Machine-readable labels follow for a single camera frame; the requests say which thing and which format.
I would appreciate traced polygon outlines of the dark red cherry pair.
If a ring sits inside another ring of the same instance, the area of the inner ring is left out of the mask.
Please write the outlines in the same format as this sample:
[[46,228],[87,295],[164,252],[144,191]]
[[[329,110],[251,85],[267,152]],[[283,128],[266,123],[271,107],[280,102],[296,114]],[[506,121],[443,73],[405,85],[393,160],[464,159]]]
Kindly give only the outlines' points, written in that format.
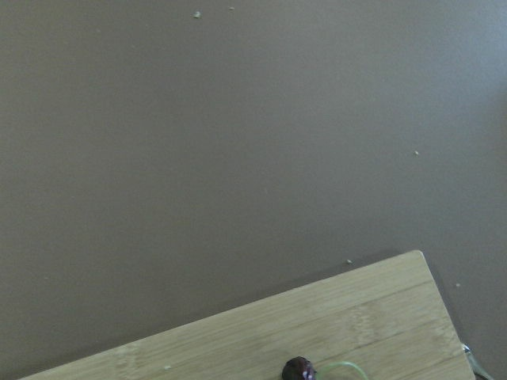
[[334,362],[325,365],[320,370],[314,367],[314,364],[305,357],[296,356],[288,360],[281,371],[281,378],[283,380],[297,379],[297,380],[311,380],[311,379],[324,379],[324,375],[336,370],[337,368],[353,369],[360,379],[367,380],[368,376],[362,368],[357,364],[349,361]]

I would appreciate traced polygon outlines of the bamboo cutting board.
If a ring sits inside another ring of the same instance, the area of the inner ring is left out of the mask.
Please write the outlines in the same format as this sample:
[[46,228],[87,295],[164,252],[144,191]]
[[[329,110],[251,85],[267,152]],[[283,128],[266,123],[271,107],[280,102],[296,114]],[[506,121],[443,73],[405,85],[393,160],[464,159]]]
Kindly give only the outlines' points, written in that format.
[[39,379],[472,379],[427,261],[414,250],[46,370]]

